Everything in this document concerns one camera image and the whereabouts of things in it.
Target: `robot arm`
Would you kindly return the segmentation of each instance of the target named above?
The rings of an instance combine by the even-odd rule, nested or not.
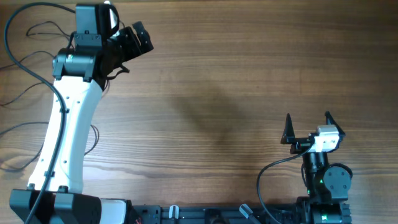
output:
[[[105,81],[115,68],[128,72],[122,63],[152,50],[153,46],[140,22],[133,25],[138,38],[130,27],[118,30],[117,10],[109,4],[78,4],[76,21],[77,32],[73,35],[76,49],[61,49],[53,61],[54,86],[63,96],[68,113],[66,131],[47,190],[57,192],[63,188],[80,194],[88,131]],[[40,190],[43,186],[59,130],[59,111],[55,97],[43,151],[29,178],[29,189]]]

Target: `black cable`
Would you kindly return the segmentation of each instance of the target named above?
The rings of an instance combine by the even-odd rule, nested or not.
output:
[[[18,127],[21,127],[21,126],[25,126],[25,125],[28,125],[28,124],[48,124],[48,123],[49,122],[46,122],[46,121],[37,121],[37,122],[26,122],[26,123],[18,124],[18,125],[15,125],[15,126],[9,128],[9,129],[5,130],[5,131],[2,131],[0,133],[0,137],[3,134],[6,134],[9,131],[11,131],[13,129],[16,129]],[[94,140],[93,146],[88,151],[85,152],[85,155],[89,154],[97,146],[98,141],[100,140],[100,131],[98,130],[98,128],[96,126],[92,125],[92,124],[90,126],[93,129],[93,131],[94,131],[95,140]],[[23,165],[22,167],[18,167],[18,168],[13,167],[12,169],[6,169],[6,168],[0,167],[0,170],[6,171],[6,172],[20,172],[20,171],[24,170],[27,166],[29,166],[29,164],[34,162],[36,160],[36,158],[38,158],[40,156],[40,153],[42,152],[43,146],[44,146],[44,143],[42,144],[42,147],[40,147],[40,149],[37,152],[37,154],[29,162],[27,162],[25,165]]]
[[[98,128],[92,124],[90,126],[94,131],[95,140],[93,146],[88,151],[85,152],[85,155],[89,154],[97,146],[98,141],[100,140],[100,131],[98,130]]]
[[[116,73],[116,75],[111,76],[111,77],[106,77],[107,80],[114,80],[118,75],[122,74],[122,73],[129,73],[130,70],[128,68],[126,68],[124,65],[120,65],[119,66],[122,70],[118,71]]]
[[[24,90],[20,95],[18,95],[17,97],[15,97],[13,100],[8,101],[7,103],[0,103],[0,106],[7,106],[7,105],[10,105],[11,103],[13,103],[13,102],[15,102],[16,100],[18,100],[24,93],[26,93],[26,91],[28,91],[28,90],[30,90],[31,88],[33,88],[33,87],[35,87],[35,86],[37,86],[37,85],[40,85],[40,84],[43,84],[43,83],[35,83],[35,84],[31,85],[31,86],[28,87],[26,90]]]
[[[8,56],[11,58],[11,60],[18,65],[18,67],[20,67],[21,69],[23,69],[25,72],[31,74],[33,77],[37,78],[38,80],[40,80],[41,82],[43,82],[45,85],[47,85],[55,94],[55,96],[57,96],[58,101],[60,103],[60,113],[61,113],[61,122],[60,122],[60,129],[58,131],[58,136],[57,136],[57,141],[55,143],[55,149],[54,152],[52,154],[52,158],[50,160],[50,165],[49,165],[49,169],[47,171],[47,175],[45,176],[44,179],[44,183],[43,186],[39,192],[39,195],[37,196],[37,199],[32,207],[32,209],[30,210],[30,213],[28,215],[28,217],[25,220],[25,224],[28,224],[31,219],[33,218],[34,214],[36,213],[37,207],[39,206],[39,203],[44,195],[45,190],[47,189],[47,186],[49,184],[50,181],[50,177],[52,175],[52,172],[54,170],[54,165],[55,165],[55,161],[57,159],[58,156],[58,150],[60,148],[61,142],[62,142],[62,138],[63,138],[63,134],[65,132],[65,120],[66,120],[66,105],[65,105],[65,101],[63,100],[62,95],[60,94],[60,92],[51,84],[49,83],[46,79],[44,79],[43,77],[41,77],[40,75],[34,73],[33,71],[29,70],[27,67],[23,66],[21,63],[18,62],[18,60],[13,56],[13,54],[11,53],[10,49],[9,49],[9,45],[8,45],[8,28],[12,22],[12,20],[18,15],[18,13],[22,12],[25,9],[28,9],[30,7],[34,7],[34,6],[52,6],[52,7],[57,7],[60,9],[64,9],[66,11],[75,13],[74,10],[69,9],[65,6],[61,6],[58,4],[54,4],[54,3],[49,3],[49,2],[34,2],[34,3],[30,3],[30,4],[26,4],[22,7],[20,7],[19,9],[17,9],[12,15],[11,17],[8,19],[6,26],[4,28],[4,46],[6,49],[6,52],[8,54]]]
[[[35,161],[40,156],[43,146],[44,146],[44,144],[42,144],[42,147],[40,147],[40,150],[37,152],[37,154],[22,167],[12,168],[12,169],[6,169],[6,168],[0,167],[0,170],[6,171],[6,172],[20,172],[20,171],[24,170],[27,166],[29,166],[29,164],[31,164],[33,161]]]
[[[46,54],[48,54],[49,56],[51,56],[52,58],[55,57],[55,56],[52,55],[50,52],[46,52],[45,50],[38,50],[38,51],[35,51],[35,52],[33,52],[33,53],[29,54],[29,55],[26,55],[26,56],[23,57],[22,59],[20,59],[20,60],[19,60],[19,63],[21,63],[23,60],[25,60],[25,59],[27,59],[27,58],[29,58],[29,57],[31,57],[31,56],[37,54],[37,53],[46,53]],[[0,70],[5,69],[5,68],[9,68],[9,67],[14,66],[14,65],[16,65],[16,64],[13,63],[13,64],[11,64],[11,65],[6,65],[6,66],[3,66],[3,67],[0,67]]]
[[[303,179],[305,187],[307,187],[307,181],[305,180],[305,174],[304,174],[304,164],[301,164],[301,178]]]
[[[75,36],[75,34],[76,34],[76,31],[73,31],[73,32],[70,34],[69,43],[68,43],[68,45],[67,45],[67,49],[69,49],[70,46],[72,46],[72,41],[73,41],[73,37]]]
[[[35,28],[35,27],[38,27],[38,26],[41,26],[41,25],[44,25],[44,24],[53,24],[53,25],[55,25],[57,28],[58,28],[58,30],[62,33],[62,34],[59,34],[59,33],[46,33],[46,32],[38,32],[38,33],[33,33],[33,34],[30,34],[29,32],[33,29],[33,28]],[[37,35],[37,34],[40,34],[40,35],[64,35],[64,36],[66,36],[66,37],[69,37],[69,35],[67,34],[67,33],[65,33],[62,29],[61,29],[61,27],[60,26],[58,26],[58,24],[57,23],[55,23],[55,22],[53,22],[53,21],[45,21],[45,22],[41,22],[41,23],[39,23],[39,24],[36,24],[36,25],[33,25],[33,26],[31,26],[27,31],[26,31],[26,36],[27,37],[30,37],[30,36],[32,36],[32,35]]]
[[[275,162],[273,162],[273,163],[271,163],[271,164],[266,165],[264,168],[262,168],[262,170],[260,171],[259,175],[257,176],[257,194],[258,194],[258,196],[259,196],[259,200],[260,200],[260,202],[261,202],[261,205],[262,205],[262,207],[264,208],[264,211],[266,211],[266,213],[269,215],[269,217],[270,217],[274,222],[276,222],[277,224],[281,224],[281,223],[278,222],[278,220],[276,220],[276,218],[268,211],[268,209],[267,209],[267,207],[266,207],[266,205],[265,205],[265,203],[264,203],[264,201],[262,200],[262,197],[261,197],[261,193],[260,193],[260,178],[261,178],[261,175],[262,175],[262,173],[263,173],[264,171],[266,171],[268,168],[270,168],[270,167],[272,167],[272,166],[274,166],[274,165],[277,165],[277,164],[280,164],[280,163],[282,163],[282,162],[287,162],[287,161],[291,161],[292,159],[296,159],[296,158],[302,157],[302,156],[303,156],[304,154],[306,154],[310,149],[311,149],[311,146],[308,147],[308,149],[307,149],[306,151],[304,151],[304,152],[302,152],[302,153],[300,153],[300,154],[297,154],[297,155],[295,155],[295,156],[292,156],[292,157],[289,157],[289,158],[286,158],[286,159],[281,159],[281,160],[279,160],[279,161],[275,161]]]
[[[108,87],[110,87],[110,85],[109,85],[109,80],[105,80],[104,91],[105,91]]]

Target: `wooden table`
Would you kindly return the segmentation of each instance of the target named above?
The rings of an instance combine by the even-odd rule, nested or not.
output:
[[[142,21],[155,50],[126,63],[94,118],[98,146],[85,157],[83,193],[147,205],[258,205],[257,173],[289,155],[280,143],[286,113],[296,136],[313,132],[330,110],[347,136],[330,162],[354,172],[349,203],[354,223],[398,219],[398,4],[394,1],[193,1],[117,4],[122,21]],[[1,6],[1,28],[17,6]],[[61,37],[24,36],[53,20],[67,32],[74,15],[37,7],[12,23],[17,58],[56,54]],[[56,31],[52,26],[41,31]],[[0,65],[10,63],[4,44]],[[24,62],[52,80],[51,58]],[[17,68],[0,72],[0,100],[37,82]],[[30,90],[0,108],[0,129],[48,121],[52,94]],[[45,126],[0,140],[0,164],[18,166],[39,149]],[[93,142],[90,133],[88,145]],[[264,174],[266,202],[305,195],[301,159]],[[22,173],[0,171],[0,223],[20,223],[8,206],[24,189]]]

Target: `wood grain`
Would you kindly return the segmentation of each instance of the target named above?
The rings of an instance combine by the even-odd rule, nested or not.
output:
[[[329,160],[354,172],[349,192],[354,223],[396,223],[398,3],[116,6],[126,24],[144,23],[155,50],[126,63],[131,73],[112,81],[97,107],[93,124],[101,139],[85,158],[85,194],[147,205],[257,205],[257,173],[289,156],[279,144],[286,113],[292,115],[296,135],[305,136],[330,110],[347,133]],[[0,6],[1,27],[16,7]],[[9,33],[17,58],[35,50],[55,54],[66,45],[62,38],[24,37],[29,26],[47,20],[74,30],[74,15],[67,12],[47,7],[23,12]],[[3,43],[0,52],[0,65],[7,65]],[[52,79],[46,55],[24,63]],[[35,82],[16,68],[0,71],[0,100],[12,99]],[[51,97],[38,86],[0,108],[0,129],[48,120]],[[38,150],[44,133],[45,126],[31,126],[3,136],[1,166],[23,164]],[[93,138],[91,133],[88,145]],[[265,173],[267,202],[290,203],[306,194],[301,162]],[[23,189],[33,168],[0,171],[0,223],[20,223],[8,207],[9,192]]]

